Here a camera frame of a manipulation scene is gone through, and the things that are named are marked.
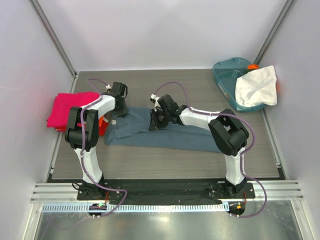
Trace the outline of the grey blue t shirt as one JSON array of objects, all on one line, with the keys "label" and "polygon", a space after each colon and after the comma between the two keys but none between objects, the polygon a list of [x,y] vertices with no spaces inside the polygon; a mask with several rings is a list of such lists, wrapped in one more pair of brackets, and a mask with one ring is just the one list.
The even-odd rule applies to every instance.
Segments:
[{"label": "grey blue t shirt", "polygon": [[208,130],[170,123],[164,129],[149,130],[151,114],[145,107],[129,107],[124,117],[113,115],[104,142],[109,146],[170,148],[220,153]]}]

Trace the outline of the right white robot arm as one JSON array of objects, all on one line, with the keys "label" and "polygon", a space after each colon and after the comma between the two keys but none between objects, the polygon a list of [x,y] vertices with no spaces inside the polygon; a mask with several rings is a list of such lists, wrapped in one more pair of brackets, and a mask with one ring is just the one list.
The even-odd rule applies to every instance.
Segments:
[{"label": "right white robot arm", "polygon": [[237,198],[244,191],[247,179],[244,176],[241,153],[245,150],[249,132],[228,108],[221,112],[210,112],[178,104],[168,94],[161,97],[152,94],[150,101],[149,130],[166,128],[169,123],[193,126],[211,133],[217,148],[224,154],[226,174],[225,191],[231,198]]}]

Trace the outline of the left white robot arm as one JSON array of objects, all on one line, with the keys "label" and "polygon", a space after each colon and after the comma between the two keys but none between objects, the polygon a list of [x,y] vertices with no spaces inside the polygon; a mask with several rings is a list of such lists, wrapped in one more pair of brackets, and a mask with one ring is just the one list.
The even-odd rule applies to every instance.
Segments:
[{"label": "left white robot arm", "polygon": [[69,110],[65,141],[75,151],[82,170],[82,184],[78,186],[81,197],[100,200],[106,195],[107,187],[97,158],[96,145],[99,141],[99,120],[111,112],[124,117],[129,112],[126,105],[128,87],[124,83],[107,84],[106,92]]}]

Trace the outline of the folded orange t shirt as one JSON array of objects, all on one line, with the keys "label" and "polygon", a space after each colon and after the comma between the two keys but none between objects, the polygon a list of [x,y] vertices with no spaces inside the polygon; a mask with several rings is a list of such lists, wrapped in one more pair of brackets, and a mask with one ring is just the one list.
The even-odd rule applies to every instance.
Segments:
[{"label": "folded orange t shirt", "polygon": [[104,134],[106,128],[108,127],[108,120],[102,116],[100,119],[99,119],[99,122],[98,122],[98,126],[99,126],[99,132],[101,135]]}]

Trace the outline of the teal plastic bin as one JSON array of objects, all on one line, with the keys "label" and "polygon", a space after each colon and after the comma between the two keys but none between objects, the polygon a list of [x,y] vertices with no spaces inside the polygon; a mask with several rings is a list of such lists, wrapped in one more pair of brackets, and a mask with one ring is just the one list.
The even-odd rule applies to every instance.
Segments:
[{"label": "teal plastic bin", "polygon": [[257,106],[245,107],[236,102],[235,89],[239,77],[252,71],[251,63],[241,57],[233,57],[228,60],[217,62],[212,67],[214,82],[220,88],[232,108],[238,112],[255,112],[266,107],[260,103]]}]

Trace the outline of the white t shirt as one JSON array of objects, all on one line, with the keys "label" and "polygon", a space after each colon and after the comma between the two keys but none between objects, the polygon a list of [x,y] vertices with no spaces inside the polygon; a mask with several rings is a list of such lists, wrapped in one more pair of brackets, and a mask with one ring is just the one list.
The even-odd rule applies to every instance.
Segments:
[{"label": "white t shirt", "polygon": [[276,105],[278,103],[277,76],[274,66],[252,70],[237,78],[235,101],[246,108],[260,104]]}]

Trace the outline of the orange clamp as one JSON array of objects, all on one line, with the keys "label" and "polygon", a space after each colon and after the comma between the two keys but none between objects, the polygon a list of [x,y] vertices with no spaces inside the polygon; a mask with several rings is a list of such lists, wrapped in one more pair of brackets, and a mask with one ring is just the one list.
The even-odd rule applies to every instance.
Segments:
[{"label": "orange clamp", "polygon": [[247,66],[247,69],[250,71],[257,70],[257,69],[259,69],[259,65],[258,64],[250,64]]}]

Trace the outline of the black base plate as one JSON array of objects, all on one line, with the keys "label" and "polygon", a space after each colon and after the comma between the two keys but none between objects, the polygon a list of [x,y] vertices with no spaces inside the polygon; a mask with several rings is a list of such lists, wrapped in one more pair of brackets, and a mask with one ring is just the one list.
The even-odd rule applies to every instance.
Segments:
[{"label": "black base plate", "polygon": [[78,200],[108,201],[114,205],[125,195],[121,189],[127,190],[124,205],[205,205],[256,197],[252,183],[247,182],[239,193],[233,194],[222,178],[107,179],[105,186],[114,191],[89,187],[83,181],[72,183]]}]

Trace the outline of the left aluminium frame post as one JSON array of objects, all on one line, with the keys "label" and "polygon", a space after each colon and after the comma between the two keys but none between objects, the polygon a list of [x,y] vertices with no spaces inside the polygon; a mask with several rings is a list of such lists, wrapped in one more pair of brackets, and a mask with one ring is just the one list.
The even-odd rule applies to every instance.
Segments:
[{"label": "left aluminium frame post", "polygon": [[55,49],[57,50],[58,54],[60,55],[62,61],[64,62],[65,66],[67,67],[68,71],[75,79],[77,77],[77,71],[73,67],[66,51],[64,50],[58,36],[56,35],[54,28],[52,27],[49,19],[47,18],[40,2],[38,0],[29,0],[31,6],[33,7],[36,15],[38,16],[42,26],[44,27],[45,31],[47,32],[49,38],[51,39]]}]

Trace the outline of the aluminium frame post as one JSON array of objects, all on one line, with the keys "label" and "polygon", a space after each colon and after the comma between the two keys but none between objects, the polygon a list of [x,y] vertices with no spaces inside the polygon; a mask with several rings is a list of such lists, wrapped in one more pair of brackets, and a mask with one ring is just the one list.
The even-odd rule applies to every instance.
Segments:
[{"label": "aluminium frame post", "polygon": [[290,14],[297,0],[286,0],[283,7],[281,8],[279,14],[277,15],[269,33],[267,34],[261,48],[259,49],[257,56],[255,57],[253,63],[259,65],[264,56],[266,55],[268,49],[270,48],[272,42],[275,40],[278,32],[280,31],[283,23]]},{"label": "aluminium frame post", "polygon": [[47,32],[49,38],[51,39],[55,49],[57,50],[58,54],[60,55],[62,61],[64,62],[65,66],[67,67],[68,71],[75,79],[77,77],[77,71],[73,67],[66,51],[64,50],[58,36],[56,35],[54,28],[52,27],[49,19],[47,18],[40,2],[38,0],[29,0],[31,6],[33,7],[36,15],[38,16],[42,26],[44,27],[45,31]]}]

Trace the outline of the right aluminium frame post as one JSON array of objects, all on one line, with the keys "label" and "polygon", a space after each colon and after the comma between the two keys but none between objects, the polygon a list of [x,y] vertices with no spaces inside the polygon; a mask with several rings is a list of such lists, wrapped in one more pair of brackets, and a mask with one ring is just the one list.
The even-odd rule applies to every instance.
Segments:
[{"label": "right aluminium frame post", "polygon": [[278,32],[280,31],[283,23],[290,14],[297,0],[286,0],[283,7],[281,8],[279,14],[277,15],[269,33],[267,34],[261,48],[259,49],[257,56],[255,57],[253,63],[259,65],[264,56],[266,55],[268,49],[270,48],[272,42],[275,40]]}]

